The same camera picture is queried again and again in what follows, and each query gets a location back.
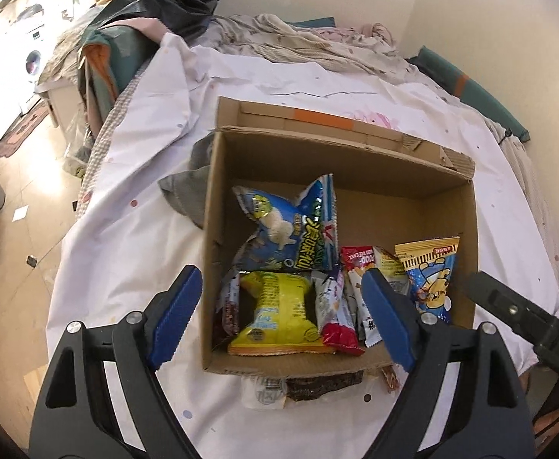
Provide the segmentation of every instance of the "snack bag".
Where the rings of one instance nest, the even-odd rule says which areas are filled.
[[[409,282],[410,294],[419,312],[432,312],[449,323],[452,301],[446,295],[456,260],[458,236],[396,246]]]
[[[358,302],[358,315],[360,322],[364,328],[364,344],[372,347],[375,343],[382,341],[382,337],[375,326],[375,321],[371,317],[369,309],[367,309],[360,291],[360,281],[364,272],[371,267],[375,267],[375,253],[372,246],[342,246],[341,259],[348,271],[348,277],[354,295]]]
[[[343,296],[343,274],[337,264],[330,274],[322,271],[312,271],[311,281],[315,287],[315,320],[318,324],[318,333],[326,323],[337,317],[339,302]]]
[[[349,280],[348,271],[345,269],[343,270],[343,296],[348,301],[348,310],[350,311],[352,324],[357,328],[360,325],[360,328],[362,328],[362,325],[358,322],[358,300],[356,300],[354,287]],[[364,341],[364,332],[362,333],[362,338],[360,338],[360,331],[358,332],[358,339]]]
[[[245,214],[259,225],[237,252],[239,270],[330,271],[337,263],[332,174],[316,179],[295,205],[251,188],[234,187],[233,191]]]
[[[409,278],[399,258],[380,246],[374,246],[373,251],[375,252],[375,264],[383,277],[388,280],[392,290],[403,295],[409,293],[406,288]]]
[[[257,271],[242,275],[241,286],[257,299],[254,321],[229,344],[232,355],[332,353],[305,315],[311,283],[295,274]]]
[[[339,392],[344,388],[359,385],[363,381],[364,371],[356,373],[315,376],[313,378],[288,378],[286,396],[294,402],[316,400],[330,392]]]
[[[227,274],[216,302],[216,318],[228,336],[239,333],[239,277],[234,270]]]
[[[339,265],[329,275],[312,271],[315,286],[315,315],[318,332],[324,345],[335,347],[341,352],[362,355],[358,337],[348,308],[348,300],[343,296],[343,273]]]

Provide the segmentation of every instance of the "screw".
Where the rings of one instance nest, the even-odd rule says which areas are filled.
[[[67,332],[68,333],[77,333],[78,331],[80,331],[80,328],[82,328],[82,323],[79,321],[71,321],[68,325],[67,325]]]
[[[430,326],[437,323],[437,316],[431,312],[422,312],[422,315],[419,318],[424,324],[428,324]]]
[[[144,315],[140,311],[133,311],[127,314],[127,322],[129,324],[137,324],[144,318]]]
[[[483,331],[487,335],[493,335],[496,333],[496,326],[493,325],[491,322],[483,322],[481,324],[481,331]]]

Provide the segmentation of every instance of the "orange tape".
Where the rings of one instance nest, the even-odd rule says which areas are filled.
[[[460,98],[464,92],[464,87],[470,78],[466,74],[462,74],[456,81],[456,88],[454,88],[454,96]]]
[[[321,112],[294,109],[294,120],[309,122],[311,124],[319,124],[321,126],[330,126],[332,128],[345,129],[347,131],[354,130],[354,121],[352,119],[331,116],[330,114],[323,114]]]

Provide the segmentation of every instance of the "yellow snack bag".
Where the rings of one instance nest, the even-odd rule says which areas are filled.
[[[382,272],[383,277],[388,280],[393,290],[403,295],[409,294],[407,290],[409,278],[399,258],[380,246],[374,246],[373,251],[375,252],[377,268]]]
[[[232,355],[332,353],[317,326],[305,315],[311,283],[299,275],[256,271],[241,276],[241,286],[257,299],[254,321],[229,344]]]

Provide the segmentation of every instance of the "winnie the pooh snack package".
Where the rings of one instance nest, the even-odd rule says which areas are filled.
[[[422,242],[397,245],[400,258],[409,276],[410,295],[419,312],[432,312],[449,323],[452,301],[447,296],[447,286],[456,260],[458,236],[436,238]]]
[[[380,246],[374,246],[373,251],[377,268],[388,280],[392,290],[402,295],[409,294],[409,278],[399,258]]]
[[[310,281],[297,274],[257,271],[241,274],[241,286],[257,299],[254,321],[229,344],[232,355],[333,353],[305,314]]]
[[[348,278],[354,289],[354,296],[358,302],[358,317],[364,328],[364,344],[372,347],[382,341],[375,321],[364,303],[360,291],[360,282],[367,269],[375,267],[375,252],[372,246],[342,246],[341,260],[348,271]]]
[[[330,271],[338,260],[333,175],[316,179],[293,205],[251,188],[234,187],[239,205],[259,225],[237,252],[239,270]]]
[[[348,300],[343,295],[344,277],[338,264],[329,274],[312,271],[315,286],[315,317],[318,333],[324,345],[340,352],[362,355],[358,337],[352,322]]]

